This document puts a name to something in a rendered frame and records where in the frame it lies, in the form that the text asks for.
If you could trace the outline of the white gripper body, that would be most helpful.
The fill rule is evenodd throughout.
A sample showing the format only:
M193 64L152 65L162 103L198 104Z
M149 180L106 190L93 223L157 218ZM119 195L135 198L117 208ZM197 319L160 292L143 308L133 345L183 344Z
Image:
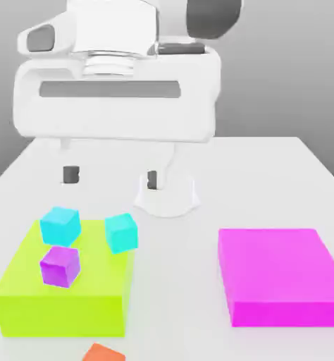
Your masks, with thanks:
M17 70L13 123L25 137L206 142L216 129L221 59L150 56L130 77L84 76L79 59L33 59Z

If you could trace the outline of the small cyan cube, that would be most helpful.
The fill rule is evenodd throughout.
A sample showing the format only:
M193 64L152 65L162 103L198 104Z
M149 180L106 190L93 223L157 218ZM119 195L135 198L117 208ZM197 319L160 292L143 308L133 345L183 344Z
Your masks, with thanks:
M45 244L61 247L70 247L82 231L79 211L63 207L53 207L39 226Z
M104 219L106 242L113 255L138 248L138 229L129 213Z

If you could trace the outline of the small purple cube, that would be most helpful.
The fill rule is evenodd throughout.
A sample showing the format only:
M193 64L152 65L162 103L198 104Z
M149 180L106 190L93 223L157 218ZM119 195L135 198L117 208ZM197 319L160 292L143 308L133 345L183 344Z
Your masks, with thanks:
M78 249L53 246L39 263L44 284L70 288L80 273Z

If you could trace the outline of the small orange cube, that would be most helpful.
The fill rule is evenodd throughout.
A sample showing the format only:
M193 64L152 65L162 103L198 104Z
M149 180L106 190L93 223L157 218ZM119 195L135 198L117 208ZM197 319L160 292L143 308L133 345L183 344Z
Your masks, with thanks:
M93 343L83 356L82 361L125 361L125 356L104 345Z

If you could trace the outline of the large lime green box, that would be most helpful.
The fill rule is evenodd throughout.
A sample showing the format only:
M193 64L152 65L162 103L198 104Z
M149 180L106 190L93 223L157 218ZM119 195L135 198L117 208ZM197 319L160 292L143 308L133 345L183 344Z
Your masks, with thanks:
M35 221L0 279L5 337L123 337L134 252L111 254L102 220L83 220L73 243L81 271L70 288L45 285L39 266L50 247Z

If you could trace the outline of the large magenta box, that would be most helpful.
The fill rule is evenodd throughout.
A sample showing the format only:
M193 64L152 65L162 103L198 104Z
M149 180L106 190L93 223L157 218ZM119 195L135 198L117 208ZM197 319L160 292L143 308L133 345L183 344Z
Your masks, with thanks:
M334 327L334 259L308 228L222 228L218 261L233 327Z

